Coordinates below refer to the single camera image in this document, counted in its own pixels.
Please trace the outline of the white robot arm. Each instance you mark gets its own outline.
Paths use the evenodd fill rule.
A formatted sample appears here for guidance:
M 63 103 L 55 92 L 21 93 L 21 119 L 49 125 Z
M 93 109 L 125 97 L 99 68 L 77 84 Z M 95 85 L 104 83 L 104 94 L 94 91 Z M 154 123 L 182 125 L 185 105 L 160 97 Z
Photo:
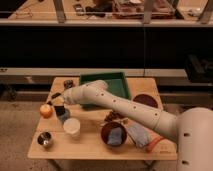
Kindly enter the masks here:
M 66 89 L 58 98 L 68 105 L 94 104 L 112 109 L 177 144 L 177 171 L 213 171 L 213 110 L 195 107 L 179 116 L 107 91 L 96 80 Z

